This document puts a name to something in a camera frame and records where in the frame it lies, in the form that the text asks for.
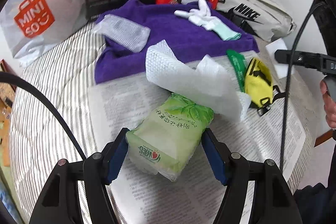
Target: yellow pouch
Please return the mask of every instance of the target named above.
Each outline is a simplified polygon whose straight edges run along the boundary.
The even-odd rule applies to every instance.
[[[279,98],[284,98],[273,79],[269,68],[258,58],[252,58],[245,76],[245,92],[250,95],[250,107],[257,108],[260,116],[270,110],[270,105]]]

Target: purple cloth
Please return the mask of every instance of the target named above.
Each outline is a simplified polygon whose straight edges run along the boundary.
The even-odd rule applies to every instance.
[[[151,33],[146,46],[139,53],[133,53],[106,37],[106,49],[99,57],[95,68],[96,83],[145,71],[148,47],[163,39],[166,40],[177,59],[183,63],[201,60],[206,54],[212,57],[226,55],[227,49],[233,49],[237,52],[249,50],[259,52],[253,36],[245,33],[215,10],[211,9],[213,16],[218,17],[232,30],[241,33],[239,40],[223,41],[215,32],[207,31],[190,23],[187,19],[174,15],[176,10],[188,12],[192,8],[197,9],[198,3],[144,5],[139,0],[129,0],[119,9],[101,14],[97,23],[105,15],[113,14],[149,27]]]

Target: striped fabric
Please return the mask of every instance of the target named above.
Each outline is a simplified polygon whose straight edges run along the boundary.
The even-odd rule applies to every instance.
[[[36,60],[22,74],[23,79],[45,94],[59,110],[87,156],[97,151],[87,93],[88,87],[95,84],[95,64],[105,47],[103,37],[92,34],[91,28],[91,24],[83,27]],[[263,49],[264,42],[258,43],[261,45],[261,55],[267,65],[273,68]],[[294,191],[305,172],[313,147],[310,128],[317,123],[314,110],[310,107],[314,105],[313,98],[298,75],[293,77],[292,90],[292,101],[307,134],[289,181],[291,190]],[[18,89],[10,126],[10,159],[24,219],[30,218],[48,175],[62,158],[69,162],[80,160],[52,114],[32,95]],[[84,223],[91,223],[83,183],[79,183],[79,198]]]

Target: green tissue package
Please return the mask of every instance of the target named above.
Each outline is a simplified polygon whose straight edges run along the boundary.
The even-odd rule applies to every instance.
[[[172,93],[137,128],[126,133],[128,156],[140,170],[176,181],[212,119],[211,108]]]

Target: metal screw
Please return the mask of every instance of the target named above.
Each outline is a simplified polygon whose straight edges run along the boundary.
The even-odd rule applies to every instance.
[[[275,164],[274,160],[271,160],[271,159],[267,159],[266,160],[266,163],[269,165],[269,166],[273,166]]]
[[[93,158],[94,160],[100,159],[100,158],[101,158],[101,153],[99,153],[99,152],[94,153],[94,154],[92,155],[92,158]]]
[[[59,166],[62,166],[62,165],[64,165],[64,164],[66,164],[67,163],[67,160],[66,159],[61,159],[61,160],[59,160],[58,162],[57,162],[57,164],[59,165]]]
[[[238,160],[238,159],[240,159],[240,154],[237,153],[237,152],[233,152],[233,153],[231,154],[231,157],[234,158],[234,159],[236,159],[236,160]]]

